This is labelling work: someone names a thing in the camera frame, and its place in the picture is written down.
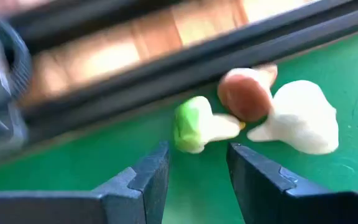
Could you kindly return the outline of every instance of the wooden surface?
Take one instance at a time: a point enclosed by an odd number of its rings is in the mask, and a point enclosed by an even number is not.
[[[0,0],[0,16],[47,1]],[[36,55],[34,79],[21,104],[59,97],[312,1],[193,0],[101,30]]]

